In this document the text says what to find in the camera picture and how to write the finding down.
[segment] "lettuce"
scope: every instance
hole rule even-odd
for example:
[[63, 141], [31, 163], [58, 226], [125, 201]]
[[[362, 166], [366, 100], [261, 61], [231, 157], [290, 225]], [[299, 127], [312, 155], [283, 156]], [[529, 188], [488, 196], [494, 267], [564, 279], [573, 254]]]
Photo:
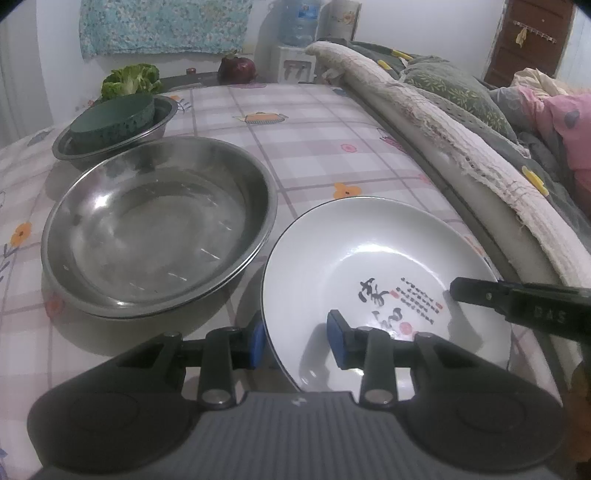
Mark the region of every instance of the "lettuce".
[[160, 71], [149, 63], [138, 63], [113, 70], [103, 80], [100, 94], [103, 100], [111, 100], [117, 96], [132, 93], [160, 93], [161, 91]]

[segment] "wooden door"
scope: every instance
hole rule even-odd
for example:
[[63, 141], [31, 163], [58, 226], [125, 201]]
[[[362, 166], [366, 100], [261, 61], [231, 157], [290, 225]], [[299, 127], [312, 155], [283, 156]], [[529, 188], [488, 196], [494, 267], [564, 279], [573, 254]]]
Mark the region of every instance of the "wooden door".
[[[568, 37], [572, 13], [570, 0], [509, 0], [485, 82], [498, 87], [509, 86], [513, 74], [527, 67], [553, 77]], [[520, 47], [515, 39], [522, 25], [536, 29], [556, 42], [528, 31]]]

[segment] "green pillow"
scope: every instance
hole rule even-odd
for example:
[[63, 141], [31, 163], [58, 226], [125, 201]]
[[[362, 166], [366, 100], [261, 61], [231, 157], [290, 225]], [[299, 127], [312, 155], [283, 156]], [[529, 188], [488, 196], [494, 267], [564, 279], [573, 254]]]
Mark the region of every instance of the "green pillow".
[[408, 62], [401, 81], [435, 93], [462, 107], [492, 129], [517, 143], [517, 136], [488, 90], [472, 75], [439, 57], [417, 57]]

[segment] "green bowl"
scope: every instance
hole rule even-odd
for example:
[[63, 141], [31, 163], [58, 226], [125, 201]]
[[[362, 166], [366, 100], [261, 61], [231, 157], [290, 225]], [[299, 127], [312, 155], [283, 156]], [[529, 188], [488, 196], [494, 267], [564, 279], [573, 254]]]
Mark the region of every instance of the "green bowl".
[[153, 95], [134, 93], [90, 107], [72, 122], [70, 133], [81, 150], [99, 150], [140, 133], [153, 119]]

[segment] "white plate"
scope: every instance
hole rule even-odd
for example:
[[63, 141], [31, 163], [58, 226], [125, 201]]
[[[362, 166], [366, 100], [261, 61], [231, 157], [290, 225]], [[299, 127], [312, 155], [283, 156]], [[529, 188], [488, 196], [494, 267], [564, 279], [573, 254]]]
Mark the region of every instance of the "white plate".
[[[267, 334], [304, 391], [359, 393], [363, 372], [339, 369], [330, 353], [331, 309], [352, 328], [377, 327], [401, 340], [432, 332], [506, 367], [511, 326], [492, 309], [452, 300], [456, 277], [496, 280], [486, 261], [429, 213], [373, 197], [325, 203], [292, 223], [269, 257], [262, 285]], [[411, 398], [410, 373], [397, 369], [397, 380], [400, 399]]]

